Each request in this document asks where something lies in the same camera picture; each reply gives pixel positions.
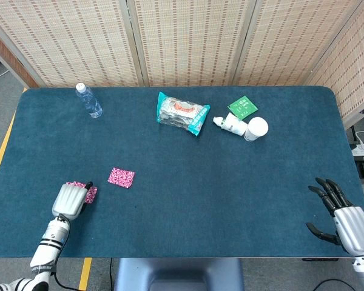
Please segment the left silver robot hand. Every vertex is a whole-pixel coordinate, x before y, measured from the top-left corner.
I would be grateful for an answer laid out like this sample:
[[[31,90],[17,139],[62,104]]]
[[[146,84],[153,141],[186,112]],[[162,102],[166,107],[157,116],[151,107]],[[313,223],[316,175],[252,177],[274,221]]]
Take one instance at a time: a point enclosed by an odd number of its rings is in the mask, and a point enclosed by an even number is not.
[[[84,187],[63,184],[52,207],[53,216],[64,216],[69,221],[76,219],[92,186],[93,182],[88,182]]]

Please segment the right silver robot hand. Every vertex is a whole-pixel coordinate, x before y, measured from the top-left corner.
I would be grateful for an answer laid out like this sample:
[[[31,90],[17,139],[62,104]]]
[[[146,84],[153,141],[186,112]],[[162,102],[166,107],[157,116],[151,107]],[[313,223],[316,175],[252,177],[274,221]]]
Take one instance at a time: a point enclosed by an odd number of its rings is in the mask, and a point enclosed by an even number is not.
[[[345,196],[341,187],[331,179],[317,177],[320,187],[309,186],[308,189],[318,195],[334,221],[336,233],[322,232],[307,222],[308,230],[318,239],[340,246],[348,254],[364,256],[364,211],[355,206]]]

